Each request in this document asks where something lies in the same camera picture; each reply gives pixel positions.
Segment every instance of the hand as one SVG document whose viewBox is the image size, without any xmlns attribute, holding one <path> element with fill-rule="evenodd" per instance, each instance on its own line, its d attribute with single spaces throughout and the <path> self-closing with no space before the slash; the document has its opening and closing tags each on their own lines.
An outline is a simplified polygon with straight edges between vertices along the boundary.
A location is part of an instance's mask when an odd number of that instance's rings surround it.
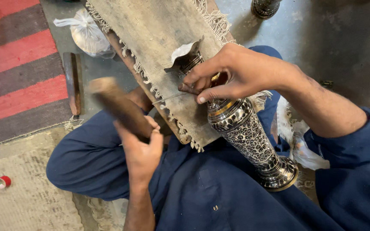
<svg viewBox="0 0 370 231">
<path fill-rule="evenodd" d="M 226 74 L 228 82 L 209 88 L 218 72 Z M 183 83 L 205 89 L 197 97 L 201 104 L 210 99 L 247 97 L 262 90 L 284 90 L 300 73 L 291 63 L 228 43 L 214 57 L 194 67 Z"/>
<path fill-rule="evenodd" d="M 130 187 L 147 189 L 152 175 L 157 168 L 162 155 L 164 137 L 159 133 L 160 127 L 150 116 L 145 116 L 154 130 L 151 133 L 150 143 L 146 144 L 123 127 L 119 122 L 114 125 L 125 151 L 128 166 Z"/>
</svg>

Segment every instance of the red striped rug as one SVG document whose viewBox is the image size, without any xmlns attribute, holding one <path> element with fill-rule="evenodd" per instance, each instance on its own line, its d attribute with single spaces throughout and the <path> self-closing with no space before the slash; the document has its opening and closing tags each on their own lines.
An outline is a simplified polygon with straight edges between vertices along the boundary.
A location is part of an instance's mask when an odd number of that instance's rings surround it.
<svg viewBox="0 0 370 231">
<path fill-rule="evenodd" d="M 71 117 L 39 0 L 0 0 L 0 142 Z"/>
</svg>

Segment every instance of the wooden mallet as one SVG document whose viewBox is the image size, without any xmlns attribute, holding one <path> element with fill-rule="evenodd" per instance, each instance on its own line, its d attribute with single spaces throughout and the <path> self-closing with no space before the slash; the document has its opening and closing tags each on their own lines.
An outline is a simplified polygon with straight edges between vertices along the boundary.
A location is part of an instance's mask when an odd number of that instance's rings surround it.
<svg viewBox="0 0 370 231">
<path fill-rule="evenodd" d="M 91 80 L 89 90 L 95 99 L 118 122 L 135 134 L 140 140 L 148 141 L 153 127 L 144 118 L 141 109 L 125 97 L 113 77 L 102 77 Z"/>
</svg>

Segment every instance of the wooden plank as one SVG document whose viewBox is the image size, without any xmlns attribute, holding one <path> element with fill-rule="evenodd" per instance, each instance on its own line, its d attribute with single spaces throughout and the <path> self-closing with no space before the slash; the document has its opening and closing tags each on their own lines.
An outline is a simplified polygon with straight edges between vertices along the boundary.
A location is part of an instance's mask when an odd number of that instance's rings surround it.
<svg viewBox="0 0 370 231">
<path fill-rule="evenodd" d="M 85 6 L 86 0 L 81 0 L 81 3 Z M 207 0 L 207 7 L 208 7 L 208 12 L 209 13 L 218 10 L 218 7 L 217 7 L 214 0 Z M 118 54 L 118 56 L 121 58 L 121 60 L 127 66 L 128 70 L 132 73 L 135 80 L 137 81 L 139 86 L 143 89 L 143 91 L 148 96 L 148 98 L 151 100 L 151 102 L 158 101 L 158 99 L 155 98 L 154 94 L 152 92 L 150 92 L 151 85 L 150 84 L 145 84 L 143 82 L 143 78 L 142 78 L 141 74 L 136 73 L 136 71 L 134 69 L 135 59 L 134 59 L 134 57 L 131 56 L 131 52 L 127 50 L 126 57 L 123 57 L 123 55 L 122 55 L 123 44 L 119 43 L 120 38 L 118 37 L 118 35 L 116 35 L 116 33 L 113 32 L 113 31 L 110 31 L 108 33 L 104 33 L 104 35 L 108 39 L 108 41 L 110 42 L 111 46 L 113 46 L 113 48 L 116 50 L 116 53 Z M 226 35 L 226 39 L 228 41 L 230 41 L 230 40 L 233 40 L 234 38 L 231 35 L 231 33 L 228 33 Z M 179 128 L 176 125 L 176 120 L 169 121 L 168 120 L 168 116 L 169 116 L 168 110 L 167 109 L 160 109 L 160 105 L 161 105 L 161 103 L 156 103 L 155 104 L 155 107 L 156 107 L 157 111 L 159 112 L 161 117 L 165 120 L 167 125 L 171 128 L 172 132 L 175 134 L 175 136 L 178 138 L 178 140 L 182 144 L 189 143 L 191 141 L 189 139 L 189 137 L 185 137 L 185 138 L 182 138 L 182 139 L 180 138 Z"/>
</svg>

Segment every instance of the spool of thread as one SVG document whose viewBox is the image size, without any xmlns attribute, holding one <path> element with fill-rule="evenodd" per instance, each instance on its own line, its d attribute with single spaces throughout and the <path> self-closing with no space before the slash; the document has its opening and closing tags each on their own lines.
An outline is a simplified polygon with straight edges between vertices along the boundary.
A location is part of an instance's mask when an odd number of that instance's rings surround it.
<svg viewBox="0 0 370 231">
<path fill-rule="evenodd" d="M 0 177 L 0 190 L 11 185 L 11 179 L 8 176 Z"/>
</svg>

